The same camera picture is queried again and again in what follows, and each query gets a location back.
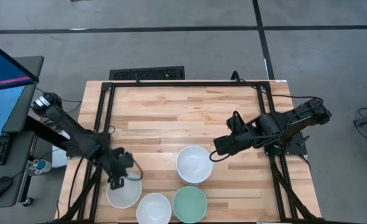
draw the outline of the white bowl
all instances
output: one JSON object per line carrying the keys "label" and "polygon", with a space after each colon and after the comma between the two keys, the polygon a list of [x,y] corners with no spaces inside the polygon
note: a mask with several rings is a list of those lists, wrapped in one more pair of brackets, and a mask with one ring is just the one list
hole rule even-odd
{"label": "white bowl", "polygon": [[178,176],[187,184],[200,184],[213,171],[210,153],[200,146],[188,146],[183,149],[176,162]]}
{"label": "white bowl", "polygon": [[[129,173],[130,178],[139,178],[137,174]],[[134,205],[142,193],[142,181],[141,180],[129,180],[124,177],[124,187],[116,190],[110,189],[110,184],[106,185],[106,196],[109,203],[116,208],[129,208]]]}
{"label": "white bowl", "polygon": [[162,194],[148,194],[136,209],[139,224],[168,224],[171,219],[171,204]]}

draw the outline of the black cable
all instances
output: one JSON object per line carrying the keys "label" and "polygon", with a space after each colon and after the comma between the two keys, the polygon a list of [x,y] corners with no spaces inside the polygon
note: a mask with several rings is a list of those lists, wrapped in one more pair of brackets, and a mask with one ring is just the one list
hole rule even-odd
{"label": "black cable", "polygon": [[355,127],[355,129],[359,132],[359,134],[360,134],[360,135],[362,135],[365,139],[367,139],[367,137],[359,131],[358,127],[356,127],[356,122],[357,122],[357,121],[358,121],[358,119],[356,119],[356,120],[354,120],[354,121],[353,121],[353,126],[354,126],[354,127]]}
{"label": "black cable", "polygon": [[60,214],[59,214],[59,199],[57,200],[57,212],[58,212],[58,218],[57,219],[59,219],[60,218]]}
{"label": "black cable", "polygon": [[[36,87],[37,90],[41,91],[42,93],[45,93],[45,91],[43,91],[42,89],[40,89],[39,87]],[[65,100],[65,99],[62,99],[62,101],[66,101],[66,102],[72,102],[72,103],[81,103],[82,101],[80,100]]]}
{"label": "black cable", "polygon": [[[90,188],[89,188],[89,186],[90,185],[94,185],[95,184],[95,181],[96,181],[96,179],[95,179],[95,175],[98,175],[98,177],[100,178],[100,176],[99,176],[99,174],[97,173],[97,171],[95,171],[93,174],[92,174],[92,176],[90,177],[90,180],[88,181],[88,183],[83,187],[83,189],[82,189],[82,191],[81,191],[81,193],[80,193],[80,195],[81,194],[83,194],[84,192],[86,192],[86,194],[85,195],[88,195],[89,194],[89,190],[90,190]],[[69,218],[69,219],[72,219],[73,217],[74,217],[74,215],[76,214],[76,212],[77,212],[77,210],[78,210],[78,208],[79,208],[79,206],[81,206],[82,205],[82,203],[84,202],[85,200],[82,200],[80,203],[78,203],[78,200],[76,200],[76,202],[75,203],[73,203],[73,206],[70,208],[70,209],[68,209],[67,210],[67,212],[66,212],[66,214],[64,214],[64,216],[62,217],[62,218]]]}
{"label": "black cable", "polygon": [[[57,151],[57,150],[59,150],[59,149],[55,149],[55,150],[53,150],[53,151],[50,151],[50,152],[47,152],[47,153],[45,153],[44,155],[42,155],[41,157],[40,157],[40,159],[38,159],[38,160],[41,160],[42,158],[44,158],[47,154],[50,154],[51,152],[55,152],[55,151]],[[13,179],[13,178],[15,178],[17,175],[19,175],[19,174],[21,174],[22,172],[24,172],[25,170],[27,170],[27,169],[29,169],[29,168],[31,168],[31,167],[33,167],[33,164],[32,165],[30,165],[30,166],[28,166],[28,167],[26,167],[25,169],[22,169],[21,171],[19,171],[17,174],[15,174],[15,175],[13,175],[11,178]]]}
{"label": "black cable", "polygon": [[81,105],[81,103],[82,103],[82,102],[80,102],[79,104],[77,104],[77,106],[76,106],[75,108],[71,109],[70,111],[66,111],[66,113],[70,113],[70,112],[72,112],[73,110],[77,109],[77,108]]}
{"label": "black cable", "polygon": [[308,159],[307,159],[307,158],[305,158],[305,156],[304,156],[304,155],[298,155],[298,156],[308,164],[308,166],[309,166],[309,171],[311,171],[311,169],[310,169],[310,163],[309,163]]}
{"label": "black cable", "polygon": [[223,160],[227,159],[228,157],[230,157],[230,155],[228,154],[227,156],[225,156],[225,157],[224,157],[224,158],[222,158],[222,159],[214,160],[214,159],[212,158],[212,156],[213,156],[213,154],[214,154],[214,153],[216,153],[216,150],[214,150],[214,151],[210,154],[210,160],[211,160],[211,161],[213,161],[213,162],[221,162],[221,161],[223,161]]}
{"label": "black cable", "polygon": [[282,146],[283,150],[281,152],[281,156],[283,156],[287,151],[287,146]]}
{"label": "black cable", "polygon": [[323,100],[317,96],[289,96],[289,95],[275,95],[275,94],[271,94],[271,96],[281,96],[281,97],[287,97],[287,98],[298,98],[298,99],[317,99],[320,100],[323,103]]}
{"label": "black cable", "polygon": [[360,111],[363,111],[363,110],[367,110],[367,108],[359,108],[358,114],[364,118],[365,116],[363,116],[363,114],[360,113]]}
{"label": "black cable", "polygon": [[70,208],[70,202],[71,202],[71,200],[72,200],[72,193],[73,193],[73,188],[74,188],[74,182],[76,181],[76,176],[77,176],[78,170],[79,170],[79,168],[80,168],[80,166],[81,166],[81,163],[83,162],[83,159],[84,159],[84,157],[81,157],[80,161],[78,162],[78,165],[77,165],[76,171],[74,172],[72,186],[70,187],[69,201],[68,201],[68,203],[67,203],[67,207],[68,207],[68,208]]}
{"label": "black cable", "polygon": [[109,128],[112,127],[113,128],[113,132],[109,133],[109,134],[113,134],[116,131],[116,127],[114,127],[113,125],[109,125]]}
{"label": "black cable", "polygon": [[133,159],[133,160],[134,160],[135,165],[138,166],[138,169],[141,173],[141,176],[139,178],[126,177],[126,179],[127,180],[132,180],[132,181],[140,181],[140,180],[142,180],[142,178],[144,178],[144,172],[143,172],[142,168],[139,166],[139,164],[136,162],[136,160],[135,159]]}

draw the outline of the desk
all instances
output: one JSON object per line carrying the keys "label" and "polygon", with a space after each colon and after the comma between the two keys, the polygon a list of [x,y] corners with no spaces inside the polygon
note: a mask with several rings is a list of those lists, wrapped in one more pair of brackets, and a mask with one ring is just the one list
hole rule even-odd
{"label": "desk", "polygon": [[[42,56],[33,57],[17,57],[14,58],[23,67],[28,69],[33,75],[39,77],[44,58]],[[10,117],[5,123],[2,132],[3,133],[15,133],[12,146],[9,151],[7,161],[4,165],[0,166],[0,177],[13,176],[20,170],[24,169],[27,160],[29,158],[30,150],[32,149],[32,143],[35,140],[35,134],[33,131],[24,131],[24,125],[26,117],[29,112],[29,107],[33,98],[36,84],[27,85],[24,87],[21,96],[19,97]],[[17,202],[19,190],[22,186],[22,180],[25,181],[25,185],[30,181],[30,177],[27,174],[21,173],[14,178],[11,188],[0,198],[0,207],[11,207]]]}
{"label": "desk", "polygon": [[[87,82],[78,122],[93,129],[102,82]],[[289,95],[285,82],[271,81],[272,94]],[[276,111],[293,108],[290,98],[274,97]],[[103,105],[103,121],[106,105]],[[111,147],[124,147],[144,170],[142,199],[159,192],[172,203],[177,189],[185,186],[175,171],[178,153],[186,146],[199,145],[213,151],[213,138],[229,134],[225,121],[237,110],[245,121],[259,115],[256,90],[247,86],[213,87],[121,87],[116,89],[110,125]],[[79,159],[68,162],[59,198],[60,213],[67,211],[72,179]],[[292,188],[316,216],[320,211],[308,165],[297,156],[287,156]],[[73,189],[72,202],[83,186],[83,161]],[[102,175],[95,222],[136,222],[136,207],[118,209],[106,198],[107,176]],[[248,149],[215,164],[211,176],[198,186],[208,198],[208,211],[202,222],[279,221],[269,159],[263,149]],[[286,215],[289,206],[286,194]],[[92,193],[87,198],[89,215]]]}

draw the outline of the cable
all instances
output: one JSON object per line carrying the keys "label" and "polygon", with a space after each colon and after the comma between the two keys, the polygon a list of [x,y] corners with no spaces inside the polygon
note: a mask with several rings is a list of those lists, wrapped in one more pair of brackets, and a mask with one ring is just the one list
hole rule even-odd
{"label": "cable", "polygon": [[281,96],[281,97],[287,97],[287,98],[298,98],[298,99],[317,99],[320,100],[323,103],[323,100],[317,96],[289,96],[289,95],[275,95],[275,94],[271,94],[271,96]]}
{"label": "cable", "polygon": [[363,111],[363,110],[367,110],[367,108],[359,108],[358,114],[364,118],[365,116],[363,116],[363,114],[360,113],[360,111]]}
{"label": "cable", "polygon": [[354,120],[354,121],[353,121],[353,126],[354,126],[354,127],[355,127],[355,129],[359,132],[359,134],[360,134],[360,135],[362,135],[365,139],[367,139],[367,137],[359,131],[358,127],[356,127],[356,124],[355,124],[355,123],[356,123],[357,121],[358,121],[358,119],[356,119],[356,120]]}
{"label": "cable", "polygon": [[[47,154],[50,154],[51,152],[55,152],[55,151],[57,151],[57,150],[59,150],[59,149],[55,149],[55,150],[53,150],[53,151],[50,151],[50,152],[45,153],[44,155],[42,155],[42,157],[40,157],[40,159],[39,159],[39,160],[41,160],[42,158],[44,158]],[[22,170],[21,170],[21,171],[19,171],[17,174],[13,175],[13,176],[11,177],[11,179],[15,178],[17,175],[21,174],[22,172],[24,172],[25,170],[27,170],[27,169],[29,169],[29,168],[31,168],[31,167],[33,167],[33,164],[32,164],[32,165],[30,165],[30,166],[27,166],[25,169],[22,169]]]}
{"label": "cable", "polygon": [[139,171],[141,173],[141,176],[140,176],[140,178],[126,177],[126,179],[127,180],[132,180],[132,181],[140,181],[140,180],[142,180],[142,178],[144,178],[144,172],[143,172],[142,168],[139,166],[139,164],[136,162],[136,160],[135,159],[133,159],[133,160],[134,160],[135,165],[138,166],[138,169],[139,169]]}
{"label": "cable", "polygon": [[286,145],[285,146],[282,146],[282,148],[283,148],[283,150],[282,150],[280,156],[283,156],[286,153],[286,151],[287,151],[287,146]]}
{"label": "cable", "polygon": [[[45,91],[43,91],[42,89],[40,89],[39,87],[36,87],[37,90],[41,91],[42,93],[45,93]],[[62,101],[66,101],[66,102],[72,102],[72,103],[82,103],[82,101],[80,100],[65,100],[65,99],[62,99]]]}
{"label": "cable", "polygon": [[81,103],[82,103],[82,102],[80,102],[79,104],[77,104],[77,106],[76,106],[75,108],[71,109],[70,111],[66,111],[66,113],[70,113],[70,112],[72,112],[73,110],[77,109],[77,108],[81,105]]}
{"label": "cable", "polygon": [[309,171],[311,171],[311,169],[310,169],[310,163],[309,163],[308,159],[306,158],[306,156],[305,155],[298,155],[298,156],[308,164]]}
{"label": "cable", "polygon": [[57,200],[57,212],[58,212],[58,218],[57,219],[59,219],[60,218],[60,214],[59,214],[59,199]]}
{"label": "cable", "polygon": [[217,159],[217,160],[214,160],[213,158],[211,158],[213,156],[213,154],[216,153],[216,150],[214,150],[211,154],[210,154],[210,160],[213,161],[213,162],[221,162],[225,159],[227,159],[228,157],[230,157],[230,155],[228,154],[227,156],[225,156],[224,158],[222,159]]}
{"label": "cable", "polygon": [[74,182],[76,181],[76,176],[77,176],[77,173],[78,173],[78,169],[80,168],[81,163],[83,162],[83,159],[84,159],[84,157],[81,157],[80,161],[78,162],[78,165],[77,165],[76,171],[74,172],[72,186],[70,187],[69,201],[68,201],[68,203],[67,203],[67,207],[68,207],[68,208],[70,208],[70,202],[71,202],[71,200],[72,200],[72,193],[73,193]]}
{"label": "cable", "polygon": [[113,125],[109,125],[109,128],[112,127],[113,128],[113,132],[109,133],[109,134],[113,134],[116,131],[116,127],[114,127]]}

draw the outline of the black desk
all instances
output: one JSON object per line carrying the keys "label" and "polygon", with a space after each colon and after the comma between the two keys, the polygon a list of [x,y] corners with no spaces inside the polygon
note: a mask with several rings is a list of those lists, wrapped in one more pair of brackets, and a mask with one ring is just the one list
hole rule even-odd
{"label": "black desk", "polygon": [[[42,56],[18,57],[15,58],[26,69],[35,76],[40,76],[40,71],[44,58]],[[27,165],[30,157],[30,150],[34,147],[35,133],[33,131],[23,131],[26,124],[27,114],[30,103],[33,98],[36,84],[25,86],[22,95],[19,97],[7,123],[2,131],[4,133],[14,133],[15,137],[5,165],[0,166],[0,177],[13,176]],[[25,185],[22,187],[22,180],[25,179]],[[30,177],[27,172],[23,172],[14,178],[12,187],[0,198],[0,207],[11,207],[17,202],[18,195],[26,197],[29,186],[26,184]]]}

